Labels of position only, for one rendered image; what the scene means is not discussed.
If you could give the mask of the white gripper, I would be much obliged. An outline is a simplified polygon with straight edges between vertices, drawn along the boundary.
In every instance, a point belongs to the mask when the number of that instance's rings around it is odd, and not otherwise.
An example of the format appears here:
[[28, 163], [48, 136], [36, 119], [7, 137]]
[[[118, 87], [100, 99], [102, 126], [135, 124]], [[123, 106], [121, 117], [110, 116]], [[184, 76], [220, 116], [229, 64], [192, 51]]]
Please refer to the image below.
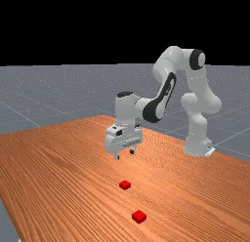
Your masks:
[[120, 159], [118, 151], [132, 147], [130, 154], [135, 154], [136, 145], [143, 142], [143, 130], [139, 122], [121, 126], [113, 124], [105, 132], [105, 150], [113, 153], [115, 160]]

